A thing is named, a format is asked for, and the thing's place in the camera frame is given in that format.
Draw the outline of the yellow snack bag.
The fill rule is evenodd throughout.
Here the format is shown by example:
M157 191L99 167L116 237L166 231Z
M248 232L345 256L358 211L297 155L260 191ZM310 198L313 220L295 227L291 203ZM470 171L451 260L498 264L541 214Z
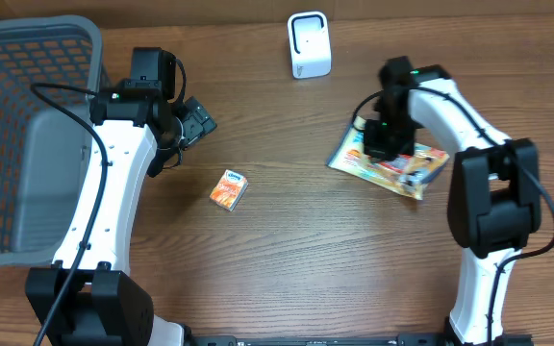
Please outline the yellow snack bag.
M442 150L415 144L412 156L374 162L364 153L363 134L348 126L327 166L417 200L443 170L449 155Z

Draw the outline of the orange white tissue pack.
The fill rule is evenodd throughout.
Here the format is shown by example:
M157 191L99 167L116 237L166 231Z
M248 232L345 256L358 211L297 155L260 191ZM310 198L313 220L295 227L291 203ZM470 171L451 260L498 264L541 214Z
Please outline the orange white tissue pack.
M210 199L220 207L233 211L248 186L246 177L226 169L210 194Z

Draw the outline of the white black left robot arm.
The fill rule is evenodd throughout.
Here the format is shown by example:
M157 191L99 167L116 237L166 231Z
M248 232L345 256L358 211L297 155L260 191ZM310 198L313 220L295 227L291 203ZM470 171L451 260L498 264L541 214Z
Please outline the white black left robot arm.
M35 343L53 345L187 345L188 327L157 316L151 296L129 276L139 193L147 177L180 165L182 155L216 128L186 97L182 62L159 47L137 47L131 76L114 87L85 90L83 120L31 91L88 131L92 154L76 210L50 266L31 268L25 293L41 327Z

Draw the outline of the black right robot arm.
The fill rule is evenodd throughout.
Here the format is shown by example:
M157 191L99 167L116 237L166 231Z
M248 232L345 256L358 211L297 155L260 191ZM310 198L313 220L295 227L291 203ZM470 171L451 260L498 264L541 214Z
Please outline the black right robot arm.
M505 334L501 317L511 271L541 225L535 144L496 130L439 65L415 68L407 57L393 58L378 78L379 117L364 125L365 154L374 161L411 155L416 130L425 128L453 160L447 220L462 260L445 342L532 344L529 335Z

